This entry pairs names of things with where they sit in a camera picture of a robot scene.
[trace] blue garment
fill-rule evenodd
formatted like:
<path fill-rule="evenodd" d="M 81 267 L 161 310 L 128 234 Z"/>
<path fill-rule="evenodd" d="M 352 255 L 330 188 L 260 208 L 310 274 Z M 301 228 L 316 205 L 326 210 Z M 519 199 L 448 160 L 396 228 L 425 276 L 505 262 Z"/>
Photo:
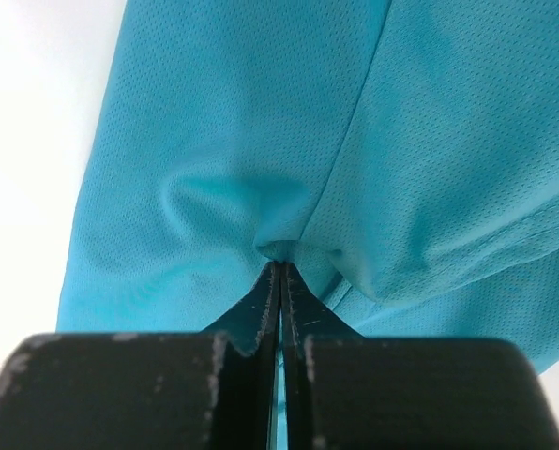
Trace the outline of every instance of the blue garment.
<path fill-rule="evenodd" d="M 267 259 L 556 361 L 559 0 L 129 0 L 58 329 L 199 330 Z"/>

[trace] knit fabric texture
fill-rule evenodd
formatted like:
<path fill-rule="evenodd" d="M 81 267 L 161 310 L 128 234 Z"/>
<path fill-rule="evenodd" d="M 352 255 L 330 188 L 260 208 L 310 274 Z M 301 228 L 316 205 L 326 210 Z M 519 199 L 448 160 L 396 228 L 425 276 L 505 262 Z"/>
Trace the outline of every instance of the knit fabric texture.
<path fill-rule="evenodd" d="M 555 362 L 559 0 L 128 0 L 58 330 L 200 330 L 269 259 Z"/>

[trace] black metal tool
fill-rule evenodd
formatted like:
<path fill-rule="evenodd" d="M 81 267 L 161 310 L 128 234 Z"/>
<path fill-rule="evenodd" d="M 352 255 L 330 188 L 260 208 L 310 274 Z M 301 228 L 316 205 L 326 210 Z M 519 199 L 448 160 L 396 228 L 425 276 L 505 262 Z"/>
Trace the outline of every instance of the black metal tool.
<path fill-rule="evenodd" d="M 27 339 L 0 374 L 0 450 L 274 448 L 280 354 L 291 450 L 559 449 L 513 345 L 361 337 L 272 262 L 200 333 Z"/>

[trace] white surface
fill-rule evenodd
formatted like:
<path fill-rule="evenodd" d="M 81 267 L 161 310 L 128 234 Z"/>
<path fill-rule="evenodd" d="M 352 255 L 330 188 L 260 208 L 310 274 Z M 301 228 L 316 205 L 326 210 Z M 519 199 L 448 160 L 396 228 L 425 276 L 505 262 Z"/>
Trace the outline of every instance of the white surface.
<path fill-rule="evenodd" d="M 54 329 L 124 0 L 0 0 L 0 365 Z M 559 363 L 542 375 L 559 421 Z"/>

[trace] teal cloth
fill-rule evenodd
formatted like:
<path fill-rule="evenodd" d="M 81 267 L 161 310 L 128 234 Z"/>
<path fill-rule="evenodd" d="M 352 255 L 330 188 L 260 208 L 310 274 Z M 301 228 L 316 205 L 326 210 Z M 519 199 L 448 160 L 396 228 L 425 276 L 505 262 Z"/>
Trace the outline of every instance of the teal cloth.
<path fill-rule="evenodd" d="M 559 0 L 129 0 L 58 329 L 202 329 L 268 259 L 556 361 Z"/>

